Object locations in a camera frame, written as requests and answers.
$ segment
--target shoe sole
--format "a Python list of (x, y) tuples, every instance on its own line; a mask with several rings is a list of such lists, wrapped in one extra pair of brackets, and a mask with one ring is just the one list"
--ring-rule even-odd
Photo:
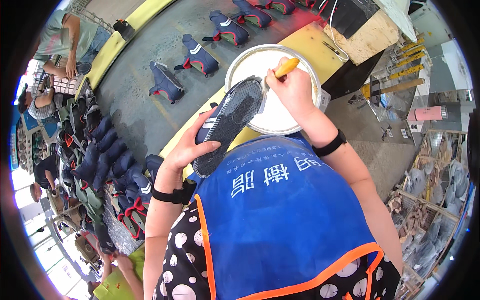
[(247, 78), (231, 88), (224, 100), (216, 121), (204, 140), (218, 141), (222, 145), (214, 152), (193, 161), (193, 170), (201, 178), (207, 178), (215, 172), (230, 144), (258, 113), (263, 100), (260, 82)]

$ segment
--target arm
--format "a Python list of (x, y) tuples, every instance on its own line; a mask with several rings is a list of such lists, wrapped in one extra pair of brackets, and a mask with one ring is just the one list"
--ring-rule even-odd
[(144, 300), (144, 285), (138, 279), (133, 270), (123, 273), (123, 276), (127, 280), (130, 288), (132, 289), (135, 300)]
[(45, 170), (45, 177), (47, 178), (48, 182), (50, 183), (50, 186), (52, 187), (52, 190), (55, 189), (55, 180), (53, 179), (52, 173), (48, 170)]
[(123, 253), (119, 253), (117, 256), (117, 263), (119, 264), (119, 269), (122, 272), (123, 277), (125, 277), (132, 289), (135, 300), (144, 300), (144, 287), (133, 270), (133, 263), (130, 258)]
[(100, 248), (100, 242), (98, 240), (96, 241), (96, 251), (103, 261), (103, 274), (100, 281), (101, 283), (103, 283), (107, 279), (107, 277), (112, 274), (114, 266), (112, 265), (112, 261), (110, 260), (110, 255), (102, 252)]
[(54, 89), (54, 88), (51, 88), (50, 91), (48, 92), (48, 95), (37, 97), (37, 98), (35, 99), (34, 105), (35, 105), (37, 108), (41, 108), (41, 107), (50, 105), (50, 103), (52, 103), (53, 95), (54, 95), (54, 94), (55, 94), (55, 89)]
[[(287, 58), (282, 58), (279, 66), (286, 61)], [(295, 69), (287, 75), (284, 82), (280, 82), (275, 78), (274, 72), (269, 70), (266, 81), (295, 121), (305, 130), (313, 146), (325, 147), (336, 138), (336, 126), (313, 104), (312, 81), (306, 72)], [(322, 160), (350, 185), (362, 207), (370, 232), (402, 274), (402, 251), (395, 225), (377, 194), (365, 164), (348, 143), (322, 157)]]
[[(155, 178), (155, 189), (172, 193), (182, 188), (183, 169), (197, 157), (220, 147), (220, 142), (195, 144), (195, 136), (215, 109), (202, 114), (180, 139), (165, 159)], [(181, 204), (172, 204), (152, 198), (145, 223), (144, 296), (150, 300), (158, 279), (163, 272), (163, 258), (170, 229), (181, 213)]]
[(80, 18), (74, 16), (70, 13), (67, 13), (63, 16), (62, 27), (68, 28), (70, 36), (70, 53), (68, 55), (68, 61), (66, 66), (67, 77), (72, 79), (75, 77), (77, 72), (77, 47), (78, 47), (78, 38), (80, 36)]
[(67, 71), (65, 68), (57, 68), (51, 60), (48, 60), (44, 65), (45, 72), (53, 74), (59, 78), (67, 77)]

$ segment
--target tattooed arm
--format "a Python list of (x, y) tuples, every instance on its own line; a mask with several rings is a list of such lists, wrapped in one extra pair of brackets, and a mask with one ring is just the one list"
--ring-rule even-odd
[(80, 18), (72, 14), (65, 14), (62, 20), (63, 28), (68, 28), (70, 36), (70, 53), (68, 55), (68, 62), (66, 66), (67, 77), (73, 79), (77, 72), (76, 55), (78, 38), (80, 36)]

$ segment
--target wooden block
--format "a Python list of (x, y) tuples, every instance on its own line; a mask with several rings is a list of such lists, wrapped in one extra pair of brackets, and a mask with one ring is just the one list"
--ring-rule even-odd
[(398, 27), (382, 10), (377, 11), (351, 38), (345, 39), (329, 24), (324, 32), (335, 41), (357, 66), (398, 41)]

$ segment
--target white cable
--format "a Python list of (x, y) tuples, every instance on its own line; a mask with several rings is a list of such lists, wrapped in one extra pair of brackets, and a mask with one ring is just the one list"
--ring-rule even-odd
[(350, 57), (348, 57), (348, 54), (347, 54), (345, 51), (343, 51), (343, 49), (340, 48), (339, 45), (336, 44), (335, 36), (333, 35), (332, 19), (333, 19), (333, 13), (335, 12), (335, 7), (336, 7), (337, 2), (338, 2), (338, 0), (335, 0), (335, 4), (333, 5), (333, 8), (332, 8), (332, 13), (330, 14), (330, 31), (332, 32), (332, 40), (333, 40), (333, 43), (335, 44), (335, 46), (336, 46), (338, 49), (340, 49), (340, 51), (342, 51), (343, 53), (345, 53), (345, 55), (347, 56), (347, 59), (341, 57), (340, 55), (338, 55), (338, 54), (336, 54), (336, 53), (335, 53), (335, 55), (338, 57), (338, 59), (340, 59), (341, 62), (347, 62), (347, 61), (350, 59)]

